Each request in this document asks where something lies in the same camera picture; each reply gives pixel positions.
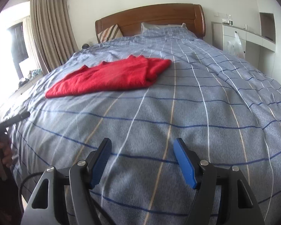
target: metal screw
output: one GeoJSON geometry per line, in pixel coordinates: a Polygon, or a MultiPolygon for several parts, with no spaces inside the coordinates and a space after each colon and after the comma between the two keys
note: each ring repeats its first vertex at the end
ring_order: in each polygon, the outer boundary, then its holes
{"type": "Polygon", "coordinates": [[[86,164],[85,160],[81,160],[81,161],[77,162],[77,165],[80,167],[84,166],[85,164],[86,164]]]}
{"type": "Polygon", "coordinates": [[[239,171],[239,167],[238,166],[232,166],[232,170],[235,171],[235,172],[238,172],[239,171]]]}
{"type": "Polygon", "coordinates": [[[201,164],[202,166],[207,166],[207,165],[209,164],[209,162],[206,161],[206,160],[201,160],[201,161],[200,161],[200,164],[201,164]]]}
{"type": "Polygon", "coordinates": [[[54,167],[53,166],[50,166],[46,169],[47,172],[52,172],[54,170],[54,167]]]}

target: blue line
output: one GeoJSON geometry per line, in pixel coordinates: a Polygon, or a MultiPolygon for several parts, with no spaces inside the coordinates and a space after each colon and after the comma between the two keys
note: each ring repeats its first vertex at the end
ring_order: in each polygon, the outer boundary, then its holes
{"type": "MultiPolygon", "coordinates": [[[[280,190],[280,191],[278,191],[278,192],[276,192],[275,194],[273,194],[273,195],[272,195],[272,198],[273,198],[274,196],[276,196],[276,195],[280,194],[280,193],[281,193],[281,190],[280,190]]],[[[258,202],[258,204],[261,204],[261,203],[263,203],[263,202],[265,202],[265,201],[269,200],[270,198],[271,198],[271,197],[268,197],[268,198],[266,198],[266,199],[264,199],[264,200],[262,200],[262,201],[258,202]]]]}
{"type": "MultiPolygon", "coordinates": [[[[278,156],[281,154],[281,151],[279,151],[278,153],[272,155],[270,157],[270,160],[273,159],[274,157],[278,156]]],[[[250,162],[242,162],[242,163],[235,163],[235,164],[227,164],[227,163],[213,163],[213,165],[218,165],[218,166],[241,166],[241,165],[248,165],[248,164],[252,164],[252,163],[256,163],[256,162],[261,162],[261,161],[268,161],[268,158],[261,158],[261,159],[257,159],[257,160],[253,160],[250,162]]]]}
{"type": "MultiPolygon", "coordinates": [[[[177,69],[173,69],[173,68],[169,68],[168,70],[189,70],[189,69],[200,69],[200,70],[204,70],[204,69],[202,69],[202,68],[195,68],[195,67],[193,67],[193,68],[177,68],[177,69]]],[[[240,69],[239,67],[238,68],[235,68],[235,69],[233,69],[233,70],[230,70],[230,69],[224,69],[224,70],[222,70],[222,71],[220,71],[219,73],[216,73],[216,72],[210,72],[210,73],[215,73],[216,75],[219,75],[221,72],[223,72],[223,71],[234,71],[234,70],[237,70],[237,69],[240,69]]]]}
{"type": "Polygon", "coordinates": [[[263,127],[262,129],[264,130],[268,125],[270,125],[271,123],[274,123],[274,122],[281,122],[281,119],[280,120],[273,120],[271,122],[269,122],[265,127],[263,127]]]}
{"type": "MultiPolygon", "coordinates": [[[[271,102],[271,103],[265,104],[265,105],[269,106],[269,105],[272,105],[272,104],[280,104],[280,103],[281,103],[281,101],[278,101],[278,102],[271,102]]],[[[264,103],[263,103],[263,102],[260,102],[260,103],[258,103],[258,104],[252,103],[249,107],[251,107],[252,105],[257,105],[257,106],[259,106],[259,105],[261,105],[261,104],[264,104],[264,103]]]]}
{"type": "MultiPolygon", "coordinates": [[[[34,125],[35,125],[36,127],[38,127],[38,128],[43,129],[44,131],[48,131],[48,132],[50,132],[50,133],[57,134],[57,133],[55,133],[55,132],[46,130],[46,129],[44,129],[44,128],[42,128],[42,127],[36,125],[36,124],[34,124],[34,125]]],[[[71,139],[71,138],[68,138],[68,137],[65,137],[65,138],[67,138],[68,140],[74,141],[75,143],[79,143],[79,144],[82,143],[82,142],[76,141],[76,140],[71,139]]],[[[97,149],[97,147],[92,147],[92,146],[90,146],[90,145],[86,145],[85,143],[83,143],[83,144],[84,144],[85,146],[87,146],[87,147],[92,148],[92,149],[95,149],[95,150],[97,149]]],[[[278,156],[278,155],[280,155],[280,154],[281,154],[281,151],[278,152],[278,153],[276,153],[276,154],[274,154],[273,156],[271,156],[270,159],[272,159],[272,158],[274,158],[274,157],[276,157],[276,156],[278,156]]],[[[132,159],[145,159],[145,160],[159,161],[159,162],[170,163],[170,164],[178,164],[178,162],[176,162],[176,161],[163,160],[163,159],[159,159],[159,158],[155,158],[155,157],[132,156],[132,155],[127,155],[127,154],[117,154],[117,153],[111,153],[111,155],[119,155],[119,156],[123,156],[123,157],[127,157],[127,158],[132,158],[132,159]]],[[[257,163],[257,162],[261,162],[261,161],[267,161],[267,160],[268,160],[268,158],[261,158],[261,159],[253,160],[253,161],[250,161],[250,162],[232,163],[232,164],[230,164],[230,163],[213,163],[213,165],[217,165],[217,166],[227,166],[227,167],[230,167],[230,166],[233,166],[233,165],[242,166],[242,165],[248,165],[248,164],[257,163]]]]}
{"type": "Polygon", "coordinates": [[[142,211],[153,213],[153,214],[169,215],[169,216],[176,216],[176,217],[186,217],[188,215],[188,214],[184,214],[184,213],[173,213],[173,212],[166,212],[166,211],[148,210],[148,209],[145,209],[143,207],[139,207],[139,206],[135,206],[135,205],[128,205],[128,204],[124,204],[124,203],[121,203],[121,202],[118,202],[118,201],[114,201],[114,200],[112,200],[112,199],[110,199],[108,197],[102,196],[102,194],[94,192],[92,190],[90,190],[90,192],[95,194],[95,195],[98,195],[100,197],[103,197],[105,200],[110,201],[112,203],[115,203],[117,205],[128,207],[128,208],[132,208],[132,209],[142,210],[142,211]]]}
{"type": "MultiPolygon", "coordinates": [[[[72,113],[72,114],[85,114],[85,115],[92,115],[98,118],[104,118],[104,119],[113,119],[113,120],[125,120],[125,121],[132,121],[132,119],[130,118],[119,118],[119,117],[107,117],[107,116],[100,116],[98,114],[94,114],[91,112],[73,112],[73,111],[66,111],[66,110],[43,110],[43,109],[37,109],[35,107],[32,107],[35,110],[38,111],[42,111],[42,112],[49,112],[49,113],[72,113]]],[[[139,121],[139,122],[148,122],[148,123],[152,123],[152,124],[160,124],[160,125],[171,125],[173,127],[176,128],[197,128],[197,127],[207,127],[206,124],[196,124],[196,125],[188,125],[188,126],[180,126],[180,125],[175,125],[175,124],[170,124],[168,122],[160,122],[160,121],[151,121],[151,120],[146,120],[146,119],[134,119],[134,121],[139,121]]],[[[243,127],[227,127],[227,126],[219,126],[219,125],[209,125],[209,127],[212,128],[221,128],[221,129],[246,129],[246,128],[256,128],[256,129],[261,129],[261,127],[258,126],[254,126],[254,125],[250,125],[250,126],[243,126],[243,127]]]]}
{"type": "MultiPolygon", "coordinates": [[[[24,137],[23,137],[23,135],[20,133],[20,131],[18,131],[18,132],[19,132],[19,134],[21,135],[21,137],[23,138],[23,140],[25,140],[24,137]]],[[[41,159],[44,163],[46,163],[48,166],[50,166],[50,164],[49,164],[48,162],[46,162],[44,159],[42,159],[42,158],[34,151],[34,149],[28,144],[27,140],[25,140],[25,142],[26,142],[26,145],[33,151],[33,153],[34,153],[39,159],[41,159]]]]}
{"type": "MultiPolygon", "coordinates": [[[[111,99],[142,99],[143,96],[135,96],[135,97],[113,97],[113,96],[95,96],[96,98],[111,98],[111,99]]],[[[189,102],[196,102],[196,103],[202,103],[203,101],[195,101],[195,100],[190,100],[190,99],[184,99],[184,98],[163,98],[163,97],[153,97],[153,96],[145,96],[145,98],[152,98],[152,99],[156,99],[156,100],[175,100],[175,101],[189,101],[189,102]]],[[[56,100],[56,101],[64,101],[64,99],[59,99],[59,98],[51,98],[49,100],[56,100]]],[[[228,103],[227,101],[224,101],[224,100],[206,100],[205,102],[213,102],[213,101],[221,101],[221,102],[224,102],[228,105],[243,105],[247,108],[247,106],[243,103],[228,103]]],[[[280,104],[281,101],[278,101],[278,102],[271,102],[267,105],[271,105],[271,104],[280,104]]],[[[264,104],[263,102],[260,102],[258,104],[256,103],[252,103],[249,107],[251,107],[252,105],[261,105],[261,104],[264,104]]]]}
{"type": "Polygon", "coordinates": [[[237,89],[237,90],[238,90],[238,91],[239,91],[239,90],[255,90],[255,91],[257,91],[257,92],[258,92],[258,91],[260,91],[260,90],[262,90],[262,89],[268,89],[268,88],[273,88],[273,87],[271,87],[271,86],[270,86],[270,87],[266,87],[266,88],[265,88],[265,87],[263,87],[263,88],[261,88],[261,89],[259,89],[259,90],[252,89],[252,88],[248,88],[248,89],[239,88],[239,89],[237,89]]]}
{"type": "MultiPolygon", "coordinates": [[[[184,87],[197,87],[197,88],[199,88],[199,86],[196,86],[196,85],[167,85],[167,84],[158,84],[158,83],[156,83],[155,85],[160,85],[160,86],[184,86],[184,87]]],[[[224,88],[234,90],[234,88],[227,87],[227,86],[221,86],[221,85],[201,85],[201,87],[224,87],[224,88]]]]}
{"type": "Polygon", "coordinates": [[[25,186],[25,185],[23,185],[28,191],[29,191],[29,193],[30,194],[32,194],[32,192],[25,186]]]}
{"type": "Polygon", "coordinates": [[[260,80],[260,79],[251,77],[251,78],[249,78],[249,79],[245,79],[245,81],[248,81],[248,80],[250,80],[250,79],[256,79],[256,80],[259,80],[259,81],[261,81],[261,82],[267,80],[267,79],[260,80]]]}
{"type": "MultiPolygon", "coordinates": [[[[87,144],[85,144],[85,143],[83,143],[83,142],[80,142],[80,141],[77,141],[77,140],[75,140],[75,139],[72,139],[72,138],[63,136],[63,135],[61,135],[61,134],[55,133],[55,132],[53,132],[53,131],[44,129],[44,128],[42,128],[42,127],[36,125],[35,123],[33,123],[33,122],[30,121],[30,120],[26,120],[26,121],[32,123],[34,126],[40,128],[40,129],[42,129],[42,130],[44,130],[44,131],[47,131],[47,132],[49,132],[49,133],[58,135],[58,136],[60,136],[60,137],[62,137],[62,138],[65,138],[65,139],[67,139],[67,140],[73,141],[73,142],[75,142],[75,143],[77,143],[77,144],[84,145],[84,146],[89,147],[89,148],[92,148],[92,149],[94,149],[94,150],[97,150],[97,149],[98,149],[97,147],[94,147],[94,146],[91,146],[91,145],[87,145],[87,144]]],[[[128,154],[118,154],[118,153],[113,153],[113,152],[111,153],[111,155],[113,155],[113,156],[119,155],[119,156],[123,156],[123,157],[127,157],[127,158],[132,158],[132,159],[146,159],[146,160],[152,160],[152,161],[160,161],[160,162],[164,162],[164,163],[177,164],[176,161],[163,160],[163,159],[159,159],[159,158],[155,158],[155,157],[131,156],[131,155],[128,155],[128,154]]]]}
{"type": "MultiPolygon", "coordinates": [[[[164,76],[166,78],[195,78],[195,76],[164,76]]],[[[199,79],[214,79],[214,77],[197,77],[199,79]]]]}
{"type": "Polygon", "coordinates": [[[249,72],[257,72],[257,73],[261,73],[261,72],[256,71],[256,70],[249,70],[249,72]]]}

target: wooden headboard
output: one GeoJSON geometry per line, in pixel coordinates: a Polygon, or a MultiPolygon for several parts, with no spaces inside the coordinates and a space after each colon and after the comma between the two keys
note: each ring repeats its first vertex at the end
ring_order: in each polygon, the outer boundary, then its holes
{"type": "Polygon", "coordinates": [[[201,5],[190,3],[166,3],[132,8],[99,19],[95,22],[96,34],[118,24],[123,36],[140,34],[141,23],[154,25],[182,25],[197,37],[205,36],[205,18],[201,5]]]}

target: black cable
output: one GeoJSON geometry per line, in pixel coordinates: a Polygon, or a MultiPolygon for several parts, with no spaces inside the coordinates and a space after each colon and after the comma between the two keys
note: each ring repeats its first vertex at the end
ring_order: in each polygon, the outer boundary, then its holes
{"type": "Polygon", "coordinates": [[[23,208],[23,203],[22,203],[22,189],[23,189],[23,186],[27,182],[27,180],[33,178],[34,176],[42,175],[43,173],[44,172],[32,173],[32,174],[28,175],[26,178],[24,178],[24,180],[21,182],[21,185],[19,186],[18,200],[19,200],[19,205],[20,205],[20,209],[21,209],[22,215],[24,214],[24,208],[23,208]]]}
{"type": "Polygon", "coordinates": [[[116,223],[113,221],[113,219],[108,215],[108,213],[100,207],[100,205],[92,198],[92,201],[95,205],[95,207],[98,209],[98,211],[102,214],[102,216],[105,217],[105,219],[108,221],[110,225],[116,225],[116,223]]]}

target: white cabinet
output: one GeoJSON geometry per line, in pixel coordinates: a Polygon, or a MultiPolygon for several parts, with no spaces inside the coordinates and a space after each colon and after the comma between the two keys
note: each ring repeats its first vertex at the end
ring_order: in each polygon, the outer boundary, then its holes
{"type": "Polygon", "coordinates": [[[258,36],[256,34],[250,33],[250,32],[246,32],[246,36],[247,36],[247,41],[250,41],[254,44],[260,45],[262,46],[262,41],[263,38],[261,36],[258,36]]]}
{"type": "Polygon", "coordinates": [[[260,35],[235,26],[212,22],[212,44],[228,53],[228,42],[233,41],[235,32],[241,42],[245,59],[261,72],[271,75],[276,44],[260,35]]]}
{"type": "Polygon", "coordinates": [[[235,32],[238,34],[240,39],[246,40],[246,31],[223,25],[223,35],[234,37],[235,32]]]}
{"type": "Polygon", "coordinates": [[[276,44],[274,42],[267,40],[266,38],[263,38],[262,46],[273,52],[276,51],[276,44]]]}

